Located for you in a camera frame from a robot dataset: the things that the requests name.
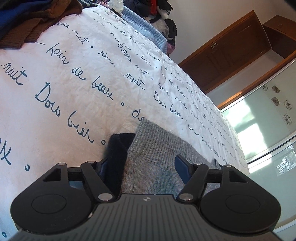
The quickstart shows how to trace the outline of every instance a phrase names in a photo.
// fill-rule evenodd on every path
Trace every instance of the bed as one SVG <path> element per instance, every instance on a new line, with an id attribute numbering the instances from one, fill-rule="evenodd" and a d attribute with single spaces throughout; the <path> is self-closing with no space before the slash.
<path id="1" fill-rule="evenodd" d="M 21 191 L 56 163 L 101 160 L 110 136 L 135 133 L 143 118 L 209 162 L 249 174 L 235 130 L 212 101 L 104 6 L 63 18 L 20 50 L 0 50 L 0 81 L 0 233 L 7 239 Z"/>

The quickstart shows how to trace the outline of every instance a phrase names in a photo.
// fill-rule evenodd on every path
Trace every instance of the cabinet handle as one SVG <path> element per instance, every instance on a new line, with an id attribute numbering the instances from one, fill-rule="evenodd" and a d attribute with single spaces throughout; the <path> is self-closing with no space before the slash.
<path id="1" fill-rule="evenodd" d="M 212 46 L 211 46 L 211 49 L 215 48 L 218 44 L 217 43 L 214 43 Z"/>

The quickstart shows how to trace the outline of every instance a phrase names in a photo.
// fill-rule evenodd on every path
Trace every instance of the logo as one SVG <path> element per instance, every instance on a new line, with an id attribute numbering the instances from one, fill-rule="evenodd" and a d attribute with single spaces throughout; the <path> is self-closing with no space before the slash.
<path id="1" fill-rule="evenodd" d="M 145 198 L 143 198 L 143 200 L 144 200 L 145 202 L 148 202 L 148 201 L 151 201 L 151 198 L 149 198 L 149 197 L 145 197 Z"/>

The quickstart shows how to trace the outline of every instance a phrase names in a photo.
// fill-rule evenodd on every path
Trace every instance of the red clothing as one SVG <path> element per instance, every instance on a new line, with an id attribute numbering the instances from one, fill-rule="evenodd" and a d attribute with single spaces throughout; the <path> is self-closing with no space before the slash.
<path id="1" fill-rule="evenodd" d="M 156 15 L 157 14 L 156 0 L 150 0 L 150 1 L 151 1 L 150 14 Z"/>

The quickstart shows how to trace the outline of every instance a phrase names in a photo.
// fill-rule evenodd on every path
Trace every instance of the gray knit sweater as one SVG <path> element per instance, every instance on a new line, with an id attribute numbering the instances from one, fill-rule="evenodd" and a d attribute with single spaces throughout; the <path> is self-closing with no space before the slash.
<path id="1" fill-rule="evenodd" d="M 204 163 L 209 168 L 220 169 L 186 141 L 143 119 L 128 149 L 121 192 L 177 196 L 184 186 L 174 165 L 178 154 L 192 164 Z M 208 184 L 205 193 L 218 187 L 216 183 Z"/>

